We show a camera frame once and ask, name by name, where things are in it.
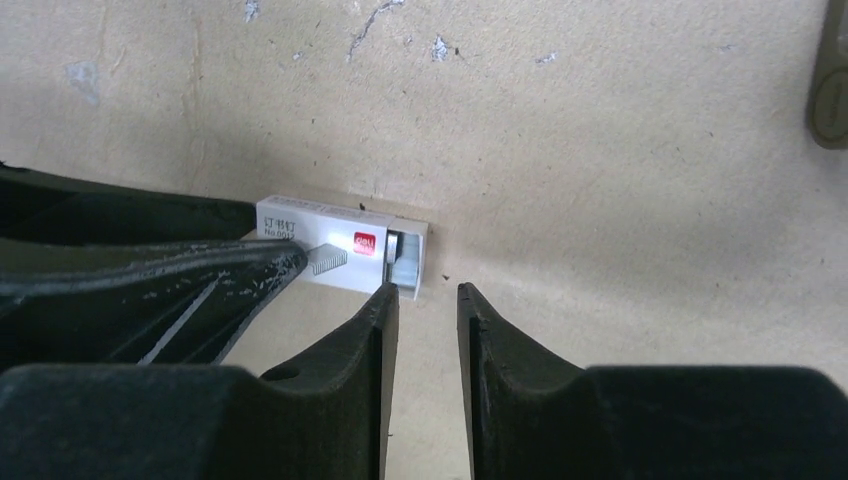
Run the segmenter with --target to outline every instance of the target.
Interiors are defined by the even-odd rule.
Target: red logo
[[[353,235],[353,251],[360,255],[374,255],[377,248],[377,237],[370,233],[356,232]]]

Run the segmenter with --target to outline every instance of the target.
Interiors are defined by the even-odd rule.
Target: beige surface
[[[848,155],[803,127],[824,0],[407,0],[350,63],[377,1],[259,1],[245,23],[241,0],[6,0],[0,160],[432,222],[388,478],[468,477],[461,281],[580,365],[802,364],[848,387]],[[228,361],[259,372],[364,298],[295,285]]]

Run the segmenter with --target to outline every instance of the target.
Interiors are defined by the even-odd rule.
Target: white cardboard box
[[[309,265],[298,279],[374,293],[384,282],[415,299],[428,224],[392,215],[274,195],[256,204],[259,238],[293,240]]]

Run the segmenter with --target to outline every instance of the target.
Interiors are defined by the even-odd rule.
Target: red square label
[[[377,237],[370,233],[356,232],[353,235],[353,251],[360,255],[373,256],[377,248]]]

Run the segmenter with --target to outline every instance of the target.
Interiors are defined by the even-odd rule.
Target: concrete surface
[[[7,0],[0,159],[432,222],[387,478],[464,479],[458,282],[580,365],[848,387],[848,155],[803,125],[825,3],[406,0],[347,61],[379,0]],[[228,361],[262,371],[364,299],[295,285]]]

